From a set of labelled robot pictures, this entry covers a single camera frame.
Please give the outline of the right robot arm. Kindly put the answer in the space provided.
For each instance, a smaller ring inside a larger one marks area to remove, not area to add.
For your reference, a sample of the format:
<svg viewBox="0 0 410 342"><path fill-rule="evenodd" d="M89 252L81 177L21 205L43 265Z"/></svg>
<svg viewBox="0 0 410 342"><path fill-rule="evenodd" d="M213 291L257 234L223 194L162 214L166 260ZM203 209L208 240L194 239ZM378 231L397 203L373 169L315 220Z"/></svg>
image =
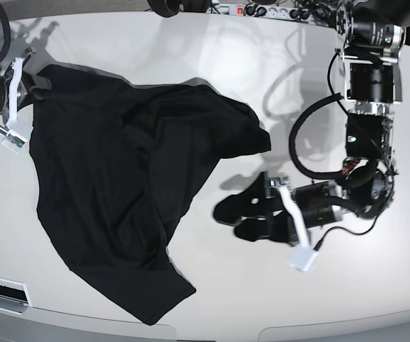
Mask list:
<svg viewBox="0 0 410 342"><path fill-rule="evenodd" d="M0 22L3 33L3 45L0 50L1 63L11 46L9 19L1 3ZM9 64L6 70L0 66L0 116L5 125L10 125L17 120L19 109L36 100L45 99L52 91L50 80L24 71L26 64L35 53L35 48L28 47L21 56Z"/></svg>

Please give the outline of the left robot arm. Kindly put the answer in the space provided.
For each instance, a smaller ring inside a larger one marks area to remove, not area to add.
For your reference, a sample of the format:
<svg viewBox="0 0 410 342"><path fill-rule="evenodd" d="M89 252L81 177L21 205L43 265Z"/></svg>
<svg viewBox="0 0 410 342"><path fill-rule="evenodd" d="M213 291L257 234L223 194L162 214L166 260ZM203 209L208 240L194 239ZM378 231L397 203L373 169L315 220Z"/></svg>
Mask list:
<svg viewBox="0 0 410 342"><path fill-rule="evenodd" d="M334 29L334 59L344 68L342 92L310 105L289 134L289 156L312 182L291 189L288 179L261 172L246 190L219 202L213 217L249 242L308 247L312 228L338 230L347 212L375 222L393 200L391 107L403 100L399 60L410 27L410 1L299 1L290 16L317 19ZM332 103L347 117L346 156L340 170L315 172L297 154L297 135L308 118Z"/></svg>

